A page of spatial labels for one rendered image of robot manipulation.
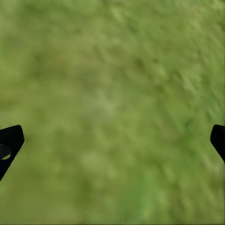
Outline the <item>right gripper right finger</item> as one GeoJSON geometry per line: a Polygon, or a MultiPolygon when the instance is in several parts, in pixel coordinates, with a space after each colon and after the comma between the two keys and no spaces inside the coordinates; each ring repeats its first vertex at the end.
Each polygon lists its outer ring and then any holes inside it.
{"type": "Polygon", "coordinates": [[[225,162],[225,127],[220,125],[214,125],[210,142],[225,162]]]}

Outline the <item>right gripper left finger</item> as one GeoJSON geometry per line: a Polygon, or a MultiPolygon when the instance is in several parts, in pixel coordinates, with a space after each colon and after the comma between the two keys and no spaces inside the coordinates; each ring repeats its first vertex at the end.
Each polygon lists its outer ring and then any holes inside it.
{"type": "Polygon", "coordinates": [[[0,130],[0,181],[24,143],[20,125],[0,130]]]}

